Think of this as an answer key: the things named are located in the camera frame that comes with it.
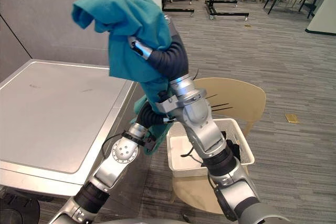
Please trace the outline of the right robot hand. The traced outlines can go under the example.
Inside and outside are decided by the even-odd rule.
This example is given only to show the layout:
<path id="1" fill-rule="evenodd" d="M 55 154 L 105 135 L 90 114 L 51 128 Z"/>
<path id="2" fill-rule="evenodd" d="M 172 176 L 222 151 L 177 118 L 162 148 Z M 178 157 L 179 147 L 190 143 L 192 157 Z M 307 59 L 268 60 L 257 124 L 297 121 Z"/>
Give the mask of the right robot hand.
<path id="1" fill-rule="evenodd" d="M 172 42 L 167 50 L 150 48 L 134 36 L 128 37 L 128 43 L 138 56 L 142 57 L 161 77 L 155 81 L 141 82 L 148 100 L 158 102 L 158 94 L 167 91 L 168 83 L 188 74 L 188 57 L 182 39 L 170 16 L 165 16 Z"/>

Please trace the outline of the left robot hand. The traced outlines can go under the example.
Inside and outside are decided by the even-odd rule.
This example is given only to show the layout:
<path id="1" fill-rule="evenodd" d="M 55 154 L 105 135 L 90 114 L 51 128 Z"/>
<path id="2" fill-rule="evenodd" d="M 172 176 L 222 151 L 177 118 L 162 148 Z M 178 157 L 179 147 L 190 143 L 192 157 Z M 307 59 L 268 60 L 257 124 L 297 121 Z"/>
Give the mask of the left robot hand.
<path id="1" fill-rule="evenodd" d="M 143 104 L 135 104 L 134 112 L 136 117 L 131 120 L 131 123 L 138 123 L 148 129 L 158 142 L 165 138 L 168 127 L 164 123 L 166 115 L 154 112 L 148 101 Z"/>

